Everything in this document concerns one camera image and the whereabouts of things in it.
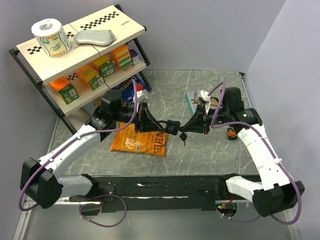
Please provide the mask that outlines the black Kaijing padlock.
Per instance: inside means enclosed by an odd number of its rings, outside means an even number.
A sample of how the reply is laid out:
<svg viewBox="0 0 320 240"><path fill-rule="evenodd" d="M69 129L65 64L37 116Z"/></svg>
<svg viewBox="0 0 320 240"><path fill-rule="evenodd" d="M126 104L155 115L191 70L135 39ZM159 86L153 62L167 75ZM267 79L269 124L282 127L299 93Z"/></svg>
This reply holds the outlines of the black Kaijing padlock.
<svg viewBox="0 0 320 240"><path fill-rule="evenodd" d="M167 134L176 136L180 130L181 123L175 120L160 120L158 121L159 124L163 124L163 131Z"/></svg>

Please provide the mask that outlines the orange black padlock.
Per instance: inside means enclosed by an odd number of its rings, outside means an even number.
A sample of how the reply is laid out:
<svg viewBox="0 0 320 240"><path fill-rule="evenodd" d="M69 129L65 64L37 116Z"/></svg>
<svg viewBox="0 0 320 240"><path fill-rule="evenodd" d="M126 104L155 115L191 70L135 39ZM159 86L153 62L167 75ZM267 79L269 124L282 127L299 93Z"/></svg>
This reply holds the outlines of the orange black padlock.
<svg viewBox="0 0 320 240"><path fill-rule="evenodd" d="M238 136L232 127L227 128L227 138L229 141L234 141L238 139Z"/></svg>

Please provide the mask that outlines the black padlock key bunch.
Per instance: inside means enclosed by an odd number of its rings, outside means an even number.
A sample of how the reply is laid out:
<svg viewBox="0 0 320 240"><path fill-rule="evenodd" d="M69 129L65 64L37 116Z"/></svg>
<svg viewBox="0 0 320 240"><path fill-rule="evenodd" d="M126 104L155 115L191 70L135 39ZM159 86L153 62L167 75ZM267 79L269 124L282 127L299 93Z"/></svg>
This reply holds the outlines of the black padlock key bunch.
<svg viewBox="0 0 320 240"><path fill-rule="evenodd" d="M180 135L179 135L180 139L182 140L183 142L183 145L186 146L186 140L187 140L187 134L185 132L182 132Z"/></svg>

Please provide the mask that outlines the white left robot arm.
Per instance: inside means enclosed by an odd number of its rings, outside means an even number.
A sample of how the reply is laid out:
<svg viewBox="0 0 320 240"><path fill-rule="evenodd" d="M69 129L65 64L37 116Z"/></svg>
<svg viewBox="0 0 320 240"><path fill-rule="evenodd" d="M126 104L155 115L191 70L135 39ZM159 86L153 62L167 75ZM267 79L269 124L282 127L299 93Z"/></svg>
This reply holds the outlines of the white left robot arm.
<svg viewBox="0 0 320 240"><path fill-rule="evenodd" d="M93 115L80 129L58 148L35 160L28 158L22 165L20 189L22 195L29 196L43 209L51 207L58 199L82 196L87 201L95 200L99 195L99 181L88 174L63 177L62 174L86 150L102 142L110 133L117 132L117 122L126 126L137 124L139 130L155 132L161 125L147 127L142 121L143 114L152 123L156 120L148 113L147 90L134 93L134 106L123 106L119 90L109 90L100 100Z"/></svg>

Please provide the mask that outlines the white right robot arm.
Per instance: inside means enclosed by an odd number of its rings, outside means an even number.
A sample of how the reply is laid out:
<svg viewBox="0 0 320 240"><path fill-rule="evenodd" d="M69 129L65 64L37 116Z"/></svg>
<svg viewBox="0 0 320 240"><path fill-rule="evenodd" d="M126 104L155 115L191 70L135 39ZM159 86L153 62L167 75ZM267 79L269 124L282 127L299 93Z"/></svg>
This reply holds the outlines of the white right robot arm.
<svg viewBox="0 0 320 240"><path fill-rule="evenodd" d="M192 101L196 103L196 109L191 119L180 128L181 134L206 135L210 129L231 127L249 152L260 177L260 182L253 182L236 173L226 174L220 179L219 195L223 199L230 199L233 195L246 199L261 217L274 216L295 206L299 215L305 187L282 165L258 112L254 108L245 108L241 90L223 88L215 108L211 107L211 96L205 90L197 90Z"/></svg>

